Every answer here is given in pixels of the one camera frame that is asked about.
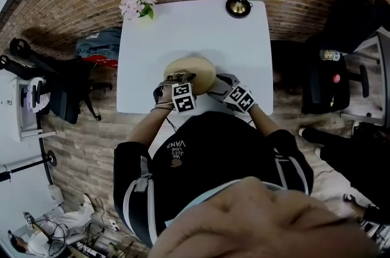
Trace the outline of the white cabinet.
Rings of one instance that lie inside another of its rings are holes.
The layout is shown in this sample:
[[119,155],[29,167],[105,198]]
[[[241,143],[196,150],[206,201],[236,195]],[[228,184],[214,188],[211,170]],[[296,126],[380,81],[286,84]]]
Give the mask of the white cabinet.
[[51,137],[56,131],[43,132],[37,128],[37,118],[22,101],[22,89],[27,90],[29,81],[0,70],[0,132],[16,142],[29,142],[40,138]]

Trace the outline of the black stand with round base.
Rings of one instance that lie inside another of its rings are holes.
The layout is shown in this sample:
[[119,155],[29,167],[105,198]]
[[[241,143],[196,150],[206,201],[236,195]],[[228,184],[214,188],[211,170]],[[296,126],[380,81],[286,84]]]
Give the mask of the black stand with round base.
[[32,168],[32,167],[35,167],[38,165],[42,165],[45,163],[50,163],[53,167],[57,166],[57,159],[55,157],[55,154],[52,151],[48,151],[48,153],[46,154],[44,159],[39,160],[37,162],[29,163],[27,165],[23,165],[23,166],[20,166],[18,168],[14,168],[11,170],[8,170],[6,168],[6,170],[4,172],[0,173],[0,182],[4,182],[7,180],[11,181],[13,173],[17,173],[17,172],[20,172],[20,171],[23,171],[23,170],[26,170],[26,169],[29,169],[29,168]]

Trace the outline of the person in blue mask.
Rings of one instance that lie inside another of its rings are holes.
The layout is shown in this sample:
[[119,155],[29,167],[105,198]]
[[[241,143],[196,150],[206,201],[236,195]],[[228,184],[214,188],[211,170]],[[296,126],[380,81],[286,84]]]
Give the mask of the person in blue mask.
[[274,189],[310,195],[313,170],[294,136],[268,136],[240,118],[205,112],[182,124],[151,156],[143,144],[124,142],[114,152],[115,209],[147,246],[186,209],[245,177]]

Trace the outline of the pink flowers in pale vase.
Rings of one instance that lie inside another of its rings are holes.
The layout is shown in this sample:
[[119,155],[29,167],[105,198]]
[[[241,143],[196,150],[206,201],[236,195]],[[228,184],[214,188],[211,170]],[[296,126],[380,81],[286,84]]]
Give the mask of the pink flowers in pale vase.
[[119,9],[124,20],[136,21],[140,18],[154,19],[154,6],[157,0],[121,0]]

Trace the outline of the person's right forearm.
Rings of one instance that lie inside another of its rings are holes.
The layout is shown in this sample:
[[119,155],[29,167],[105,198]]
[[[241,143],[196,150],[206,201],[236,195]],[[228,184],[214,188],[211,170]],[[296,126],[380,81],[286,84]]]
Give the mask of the person's right forearm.
[[267,137],[275,131],[280,130],[274,121],[272,121],[257,104],[254,104],[248,111],[256,129],[264,136]]

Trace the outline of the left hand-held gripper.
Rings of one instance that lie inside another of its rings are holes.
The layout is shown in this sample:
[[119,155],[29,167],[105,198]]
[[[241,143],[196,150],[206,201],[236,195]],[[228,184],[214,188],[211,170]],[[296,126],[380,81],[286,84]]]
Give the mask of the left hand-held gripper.
[[192,111],[196,108],[195,97],[193,95],[192,85],[190,82],[196,77],[195,73],[174,73],[166,77],[166,81],[159,83],[153,92],[155,106],[159,103],[159,97],[162,94],[162,88],[165,85],[172,86],[172,103],[173,110],[178,113]]

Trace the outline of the person's left forearm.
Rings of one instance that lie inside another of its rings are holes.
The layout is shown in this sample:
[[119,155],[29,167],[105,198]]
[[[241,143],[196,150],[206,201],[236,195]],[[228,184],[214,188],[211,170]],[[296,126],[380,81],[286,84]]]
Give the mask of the person's left forearm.
[[128,142],[140,143],[149,149],[162,124],[174,108],[173,103],[157,104],[130,132]]

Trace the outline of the black tripod stands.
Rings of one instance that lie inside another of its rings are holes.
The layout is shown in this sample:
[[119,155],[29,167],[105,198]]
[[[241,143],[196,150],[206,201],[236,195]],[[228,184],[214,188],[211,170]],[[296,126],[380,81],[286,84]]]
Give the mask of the black tripod stands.
[[134,240],[117,229],[90,223],[81,229],[83,239],[71,245],[87,258],[126,258]]

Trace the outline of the grey desk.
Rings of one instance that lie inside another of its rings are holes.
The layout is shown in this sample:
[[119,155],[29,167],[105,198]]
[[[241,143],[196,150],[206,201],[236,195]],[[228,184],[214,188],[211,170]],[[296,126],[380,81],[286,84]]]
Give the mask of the grey desk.
[[379,28],[370,38],[363,41],[353,53],[356,55],[362,54],[363,50],[370,48],[375,48],[379,53],[379,58],[374,58],[374,60],[381,68],[381,115],[372,117],[369,115],[358,115],[352,111],[342,111],[340,117],[345,120],[376,124],[388,128],[390,127],[390,32],[385,31],[382,27]]

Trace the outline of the black office chair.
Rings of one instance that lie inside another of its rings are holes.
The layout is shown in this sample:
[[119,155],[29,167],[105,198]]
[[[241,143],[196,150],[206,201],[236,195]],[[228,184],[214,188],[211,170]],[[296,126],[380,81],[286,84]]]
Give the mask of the black office chair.
[[[352,54],[380,27],[390,31],[390,3],[386,0],[338,0],[331,6],[323,30],[305,43],[304,114],[325,114],[348,108],[351,81],[361,83],[363,97],[369,96],[366,67],[361,65],[359,73],[352,73],[347,69],[344,56]],[[321,49],[340,52],[340,60],[321,60]],[[335,74],[341,77],[337,84],[332,80]]]
[[0,70],[6,70],[22,80],[30,81],[35,77],[46,80],[46,91],[51,94],[49,107],[39,115],[52,111],[59,118],[70,124],[76,124],[80,107],[84,102],[96,121],[101,116],[96,114],[90,100],[90,93],[95,90],[113,88],[108,82],[90,80],[92,66],[80,57],[69,60],[57,60],[33,51],[27,41],[13,38],[10,52],[14,56],[33,64],[33,67],[22,65],[6,55],[0,55]]

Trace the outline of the red bag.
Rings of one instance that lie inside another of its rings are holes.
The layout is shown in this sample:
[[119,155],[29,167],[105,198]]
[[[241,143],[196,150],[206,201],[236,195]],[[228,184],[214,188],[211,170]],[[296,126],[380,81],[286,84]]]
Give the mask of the red bag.
[[100,55],[93,55],[86,58],[82,58],[83,61],[94,63],[95,65],[101,65],[105,67],[110,67],[117,69],[118,61],[116,59],[110,59]]

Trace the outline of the person's left hand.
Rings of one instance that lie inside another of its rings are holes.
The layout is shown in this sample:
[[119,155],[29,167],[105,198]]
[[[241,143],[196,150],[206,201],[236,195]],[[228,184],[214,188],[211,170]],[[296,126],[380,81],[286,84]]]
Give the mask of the person's left hand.
[[161,92],[162,92],[162,94],[159,97],[158,102],[159,103],[163,103],[163,104],[172,103],[172,86],[171,85],[165,85],[162,88]]

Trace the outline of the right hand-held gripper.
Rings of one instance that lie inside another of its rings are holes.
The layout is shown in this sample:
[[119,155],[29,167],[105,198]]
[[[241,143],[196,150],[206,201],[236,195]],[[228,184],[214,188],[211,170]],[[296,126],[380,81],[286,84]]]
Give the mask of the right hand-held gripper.
[[214,87],[207,95],[218,102],[223,102],[235,112],[247,113],[255,104],[251,91],[234,74],[217,74]]

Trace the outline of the round wooden ring tray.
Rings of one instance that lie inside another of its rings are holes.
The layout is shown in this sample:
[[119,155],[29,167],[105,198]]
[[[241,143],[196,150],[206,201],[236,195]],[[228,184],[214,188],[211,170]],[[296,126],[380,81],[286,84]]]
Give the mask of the round wooden ring tray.
[[166,81],[169,74],[185,72],[196,74],[196,77],[190,82],[195,96],[209,91],[216,79],[216,68],[209,60],[204,57],[184,57],[167,65],[163,72],[163,80]]

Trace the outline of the clear bottle with label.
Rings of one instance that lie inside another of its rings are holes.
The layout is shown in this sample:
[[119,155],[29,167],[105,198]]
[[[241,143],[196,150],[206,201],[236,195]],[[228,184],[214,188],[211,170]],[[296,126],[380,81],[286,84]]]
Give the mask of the clear bottle with label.
[[341,58],[341,53],[331,49],[321,49],[319,51],[319,57],[324,61],[339,61]]

